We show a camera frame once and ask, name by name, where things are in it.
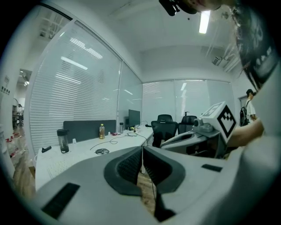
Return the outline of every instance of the black office chair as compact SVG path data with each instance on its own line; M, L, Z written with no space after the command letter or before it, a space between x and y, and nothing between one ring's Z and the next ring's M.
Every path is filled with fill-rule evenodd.
M152 121L151 125L154 133L154 141L152 146L157 148L160 147L161 140L167 141L170 138L175 137L178 128L177 122Z
M178 133L182 134L191 131L194 125L194 119L197 119L197 116L184 116L181 123L179 123Z
M158 116L157 118L157 121L161 122L172 122L173 119L172 119L172 116L171 115L168 115L168 114L161 114Z

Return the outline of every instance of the wooden floor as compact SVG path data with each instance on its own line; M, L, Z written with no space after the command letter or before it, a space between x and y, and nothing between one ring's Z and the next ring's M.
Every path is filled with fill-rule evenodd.
M20 133L25 140L25 134L22 128L18 128L15 132ZM26 199L32 199L35 196L35 179L33 178L29 170L29 151L25 145L24 151L17 158L12 161L15 165L15 173L13 177L15 190L25 197ZM146 206L147 210L153 215L155 211L155 200L152 191L152 183L148 174L139 173L137 186L142 191L142 202Z

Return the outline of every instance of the office desk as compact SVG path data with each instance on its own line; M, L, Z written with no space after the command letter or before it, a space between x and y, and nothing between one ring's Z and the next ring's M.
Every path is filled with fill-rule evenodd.
M137 134L144 136L149 139L153 130L151 127L139 126ZM66 154L62 154L59 146L52 146L52 149L42 153L42 148L38 151L37 163L36 163L36 175L35 175L35 188L36 191L39 190L44 184L50 181L53 177L48 171L50 165L53 165L55 162L64 161L68 166L72 166L75 163L78 163L82 160L86 160L92 157L97 157L102 155L97 155L95 151L97 149L108 149L109 152L115 152L121 149L126 149L135 146L146 145L145 138L141 136L136 137L125 137L127 133L131 133L130 135L134 135L132 131L124 131L122 135L117 136L105 136L105 139L91 139L88 141L78 142L76 144L69 145L69 152ZM110 140L117 141L117 144L104 143Z

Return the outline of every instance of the backpack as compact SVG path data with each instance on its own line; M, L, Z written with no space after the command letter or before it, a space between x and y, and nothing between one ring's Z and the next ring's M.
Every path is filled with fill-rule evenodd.
M249 123L249 120L247 119L247 106L250 101L248 101L246 106L242 107L240 110L240 126L241 127L246 126Z

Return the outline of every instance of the computer monitor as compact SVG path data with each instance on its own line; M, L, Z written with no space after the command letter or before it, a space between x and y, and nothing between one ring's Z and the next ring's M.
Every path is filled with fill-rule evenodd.
M134 127L141 123L140 111L129 109L129 127Z

